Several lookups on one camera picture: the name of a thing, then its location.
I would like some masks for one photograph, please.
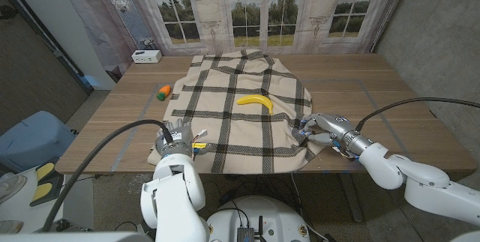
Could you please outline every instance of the window frame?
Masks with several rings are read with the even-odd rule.
[[[269,34],[269,28],[271,26],[276,26],[276,25],[269,25],[269,7],[270,7],[270,0],[260,0],[260,25],[247,25],[247,20],[245,20],[245,25],[233,25],[233,19],[232,19],[232,5],[229,3],[228,7],[226,7],[226,14],[228,18],[228,29],[229,29],[229,41],[230,41],[230,46],[232,51],[239,51],[245,48],[257,48],[260,49],[264,52],[270,52],[273,54],[282,54],[282,53],[292,53],[298,45],[298,38],[299,38],[299,29],[300,24],[303,20],[303,14],[304,14],[304,2],[305,0],[296,0],[298,3],[298,13],[297,13],[297,20],[296,24],[286,24],[289,26],[295,26],[295,33],[293,35],[293,45],[292,46],[268,46],[267,40],[268,40],[268,34]],[[245,27],[259,27],[259,46],[235,46],[235,37],[233,36],[233,28],[245,28]]]
[[[131,29],[128,28],[127,24],[125,23],[125,20],[124,20],[124,17],[119,13],[119,9],[118,7],[115,5],[114,1],[113,0],[110,0],[110,2],[112,3],[113,7],[115,8],[115,11],[116,13],[120,16],[120,20],[121,22],[123,23],[124,27],[126,28],[126,31],[127,33],[130,35],[130,37],[132,38],[133,42],[135,43],[135,46],[137,47],[137,49],[141,49],[141,50],[147,50],[147,49],[143,49],[141,45],[145,46],[147,48],[147,45],[145,45],[144,43],[141,43],[140,41],[138,41],[138,39],[131,33]],[[145,29],[145,32],[148,34],[148,39],[151,39],[153,40],[153,45],[150,46],[150,48],[152,49],[158,49],[158,43],[156,43],[154,41],[154,38],[152,37],[152,33],[148,30],[147,26],[146,26],[146,21],[143,19],[141,13],[139,12],[139,9],[138,7],[135,5],[135,1],[134,0],[130,0],[131,2],[131,5],[130,7],[132,7],[135,11],[136,11],[136,14],[138,15],[142,25],[143,25],[143,28]]]
[[[352,6],[350,7],[349,13],[335,13],[335,9],[338,5],[338,1],[336,0],[335,2],[335,8],[331,12],[331,16],[328,18],[328,32],[326,33],[325,37],[322,40],[322,45],[329,45],[329,44],[336,44],[336,43],[360,43],[363,41],[365,29],[369,25],[369,22],[373,22],[373,17],[374,15],[372,14],[372,10],[377,7],[377,4],[379,3],[379,0],[370,0],[370,4],[368,5],[368,9],[366,13],[353,13],[353,8],[355,7],[355,2],[356,0],[353,0]],[[342,37],[329,37],[330,34],[330,29],[332,28],[333,25],[333,19],[336,16],[348,16],[347,22],[345,24],[345,28],[343,29],[343,34]],[[363,22],[361,24],[361,28],[358,31],[357,37],[344,37],[345,32],[347,31],[347,26],[350,22],[350,17],[351,16],[363,16]]]
[[[157,28],[159,29],[160,35],[161,35],[161,40],[162,40],[163,43],[168,45],[169,52],[172,52],[173,55],[176,54],[176,52],[182,51],[182,50],[192,51],[194,49],[198,49],[200,52],[202,52],[202,50],[206,48],[206,45],[204,43],[205,38],[204,38],[204,35],[203,35],[203,30],[202,30],[203,27],[202,27],[202,24],[200,23],[199,18],[198,18],[197,6],[195,5],[195,0],[190,0],[190,3],[192,5],[193,17],[195,18],[194,21],[180,21],[179,16],[178,16],[177,11],[176,11],[176,7],[174,5],[173,9],[175,11],[175,17],[177,18],[177,22],[173,22],[173,21],[172,22],[168,22],[168,21],[165,22],[164,21],[164,16],[160,12],[160,8],[158,7],[157,0],[148,0],[148,1],[153,1],[154,5],[152,5],[152,6],[154,6],[154,8],[156,9],[153,12],[153,14],[160,21],[160,22],[155,22],[153,20],[154,22],[152,22],[152,24],[154,26],[157,26]],[[197,29],[198,34],[199,34],[200,42],[198,42],[198,43],[173,43],[172,38],[170,37],[170,33],[168,32],[167,27],[165,25],[180,24],[180,23],[195,23],[196,24],[196,29]],[[185,38],[185,33],[183,32],[182,27],[181,27],[181,30],[182,30],[182,35],[184,36],[184,39],[186,39]]]

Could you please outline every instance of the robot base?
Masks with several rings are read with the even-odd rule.
[[[310,242],[305,221],[288,205],[276,199],[265,196],[244,196],[234,200],[238,209],[243,210],[250,220],[250,228],[259,231],[259,217],[262,217],[262,236],[268,242]],[[211,242],[245,242],[237,241],[237,231],[240,227],[239,213],[235,205],[228,202],[218,209],[233,208],[218,211],[207,220],[210,228]],[[247,219],[240,212],[243,227],[247,227]]]

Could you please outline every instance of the plaid cloth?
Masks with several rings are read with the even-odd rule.
[[[274,114],[261,104],[236,103],[249,94],[270,98]],[[207,129],[198,142],[212,143],[214,151],[196,157],[198,172],[271,174],[300,169],[323,149],[299,134],[311,110],[307,89],[278,59],[247,49],[196,56],[175,83],[164,120],[190,121],[194,135]],[[148,162],[160,159],[153,148]]]

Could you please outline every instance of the window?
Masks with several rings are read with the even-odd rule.
[[[299,0],[268,0],[267,46],[293,46]]]
[[[235,47],[260,45],[260,0],[229,0]]]
[[[338,0],[328,37],[358,37],[371,0]]]
[[[155,0],[173,44],[199,43],[191,0]]]
[[[138,50],[157,49],[132,0],[110,0]]]

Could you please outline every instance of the yellow object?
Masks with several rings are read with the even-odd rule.
[[[55,168],[55,164],[53,163],[47,163],[44,166],[41,166],[37,170],[37,179],[40,180],[44,178],[45,175],[48,175],[53,170],[53,168]]]
[[[263,104],[264,106],[267,106],[268,110],[270,111],[270,115],[273,115],[272,101],[265,96],[254,94],[254,95],[248,95],[248,96],[245,96],[245,97],[241,97],[240,99],[237,100],[237,104],[247,104],[247,103]]]
[[[205,148],[207,143],[194,143],[192,144],[192,148]]]
[[[33,195],[32,202],[46,196],[50,192],[50,190],[52,190],[51,183],[41,184],[40,186],[37,187],[37,191]]]

